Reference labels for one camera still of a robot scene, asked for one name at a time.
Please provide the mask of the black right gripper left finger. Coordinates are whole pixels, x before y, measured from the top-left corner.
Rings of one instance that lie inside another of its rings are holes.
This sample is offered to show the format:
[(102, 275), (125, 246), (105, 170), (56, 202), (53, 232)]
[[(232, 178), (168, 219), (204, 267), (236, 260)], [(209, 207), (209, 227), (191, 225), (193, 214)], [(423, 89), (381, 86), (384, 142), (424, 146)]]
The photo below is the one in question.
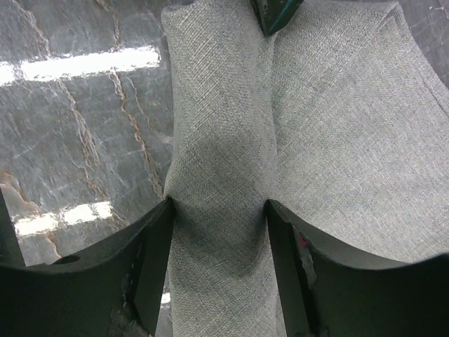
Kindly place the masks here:
[(141, 219), (54, 263), (1, 265), (2, 336), (154, 336), (175, 210)]

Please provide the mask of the grey cloth napkin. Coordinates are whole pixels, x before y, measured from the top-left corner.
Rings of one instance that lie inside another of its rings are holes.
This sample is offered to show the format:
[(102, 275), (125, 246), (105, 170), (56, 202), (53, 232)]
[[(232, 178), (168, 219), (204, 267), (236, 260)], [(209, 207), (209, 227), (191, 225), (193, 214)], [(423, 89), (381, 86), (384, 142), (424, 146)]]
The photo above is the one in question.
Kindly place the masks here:
[(448, 89), (398, 3), (306, 1), (272, 37), (248, 1), (161, 20), (175, 336), (284, 335), (268, 199), (394, 260), (448, 250)]

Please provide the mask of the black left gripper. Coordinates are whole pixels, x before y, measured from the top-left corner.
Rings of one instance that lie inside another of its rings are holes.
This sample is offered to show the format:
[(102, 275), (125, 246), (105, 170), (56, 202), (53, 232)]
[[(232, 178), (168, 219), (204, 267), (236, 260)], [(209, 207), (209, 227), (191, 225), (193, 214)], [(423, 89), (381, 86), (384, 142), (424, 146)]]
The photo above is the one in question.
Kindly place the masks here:
[(264, 35), (284, 28), (304, 2), (303, 0), (251, 0)]

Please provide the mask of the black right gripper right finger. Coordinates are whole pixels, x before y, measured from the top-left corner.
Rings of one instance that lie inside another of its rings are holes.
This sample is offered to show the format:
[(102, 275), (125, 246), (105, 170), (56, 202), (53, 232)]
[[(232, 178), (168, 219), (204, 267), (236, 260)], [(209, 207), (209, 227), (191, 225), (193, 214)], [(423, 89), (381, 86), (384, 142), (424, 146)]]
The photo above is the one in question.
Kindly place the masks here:
[(288, 336), (448, 335), (448, 255), (376, 256), (275, 200), (264, 206)]

